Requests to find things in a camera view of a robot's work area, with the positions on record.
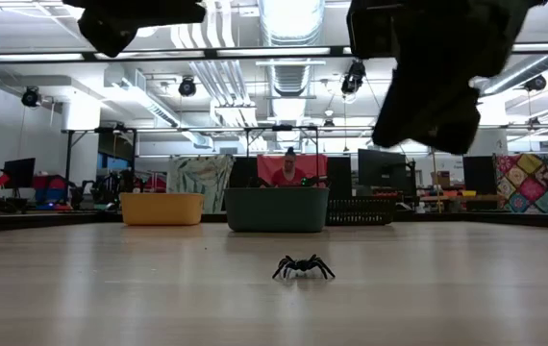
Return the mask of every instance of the floral banner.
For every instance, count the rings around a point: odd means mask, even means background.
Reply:
[[[548,213],[548,155],[495,156],[494,167],[506,210]]]

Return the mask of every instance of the robotic spider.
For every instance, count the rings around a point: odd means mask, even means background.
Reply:
[[[276,272],[274,275],[272,275],[272,279],[276,278],[277,275],[281,273],[281,270],[283,270],[283,279],[286,278],[286,272],[287,270],[301,270],[303,272],[306,272],[308,270],[313,269],[314,267],[318,267],[321,269],[321,273],[323,273],[323,277],[327,280],[328,279],[328,273],[332,276],[332,278],[335,278],[336,275],[332,273],[332,270],[325,264],[323,259],[317,257],[316,255],[312,255],[309,259],[299,259],[295,260],[292,259],[289,256],[285,256],[284,259],[281,259],[281,261],[278,263],[278,269],[276,269]]]

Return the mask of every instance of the wooden table surface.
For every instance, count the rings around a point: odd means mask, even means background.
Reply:
[[[312,253],[335,280],[270,279]],[[547,346],[548,229],[2,232],[0,345]]]

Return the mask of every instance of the yellow bin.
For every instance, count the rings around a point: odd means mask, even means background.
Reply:
[[[121,193],[122,219],[129,226],[190,226],[201,222],[204,195]]]

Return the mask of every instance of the red shirt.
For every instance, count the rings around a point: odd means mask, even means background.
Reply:
[[[306,173],[299,168],[295,168],[295,175],[292,180],[285,178],[285,173],[280,169],[272,175],[272,184],[274,186],[299,186],[302,184],[302,179],[306,177]]]

